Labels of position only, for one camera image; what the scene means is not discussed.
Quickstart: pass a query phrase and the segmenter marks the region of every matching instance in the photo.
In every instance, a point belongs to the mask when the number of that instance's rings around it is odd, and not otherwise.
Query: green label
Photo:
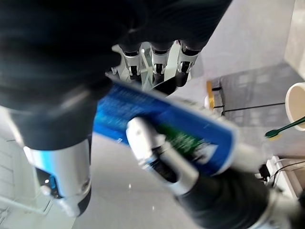
[[[166,136],[166,141],[171,143],[179,154],[190,161],[196,161],[200,164],[207,163],[217,148],[217,145],[188,135],[168,125],[159,125],[157,131]]]

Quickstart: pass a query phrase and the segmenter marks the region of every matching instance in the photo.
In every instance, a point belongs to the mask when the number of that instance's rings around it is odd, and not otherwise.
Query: black cable
[[[298,165],[298,164],[301,164],[301,163],[305,163],[305,161],[300,161],[300,162],[292,163],[292,164],[290,164],[290,165],[283,166],[283,167],[281,167],[280,169],[278,169],[278,170],[275,172],[275,174],[274,174],[274,179],[273,179],[273,182],[272,182],[271,187],[274,187],[276,175],[277,175],[279,172],[281,172],[284,168],[287,168],[287,167],[290,167],[290,166],[295,166],[295,165]]]
[[[253,109],[253,108],[261,108],[261,107],[266,107],[266,106],[277,106],[277,105],[283,105],[283,104],[285,104],[285,103],[267,104],[267,105],[260,105],[260,106],[250,106],[250,107],[245,107],[245,108],[236,108],[236,109],[226,110],[224,112],[241,111],[241,110],[248,110],[248,109]]]

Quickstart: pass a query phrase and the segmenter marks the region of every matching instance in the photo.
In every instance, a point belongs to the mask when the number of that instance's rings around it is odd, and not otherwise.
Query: cup
[[[292,85],[286,94],[286,113],[291,123],[305,116],[305,82]],[[299,131],[305,131],[305,123],[296,125]]]

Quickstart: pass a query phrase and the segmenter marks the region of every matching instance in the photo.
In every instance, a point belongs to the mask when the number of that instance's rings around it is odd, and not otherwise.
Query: toothpaste tube
[[[228,167],[254,172],[262,163],[253,148],[238,142],[237,128],[224,118],[123,82],[114,82],[99,101],[93,128],[128,144],[127,123],[137,116],[149,120],[178,153],[207,175],[222,173]]]

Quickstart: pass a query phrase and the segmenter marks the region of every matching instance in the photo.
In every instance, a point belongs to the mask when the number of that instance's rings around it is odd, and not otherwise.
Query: green toothbrush
[[[289,129],[290,127],[293,127],[293,126],[295,126],[295,125],[299,125],[299,124],[304,123],[304,122],[305,122],[305,116],[304,116],[303,118],[300,118],[299,120],[296,120],[295,122],[293,122],[293,123],[291,123],[291,124],[289,124],[289,125],[286,125],[286,126],[280,128],[280,129],[268,131],[268,132],[265,134],[265,137],[271,139],[271,138],[273,138],[273,137],[278,136],[278,134],[279,134],[280,132],[282,132],[283,130]]]

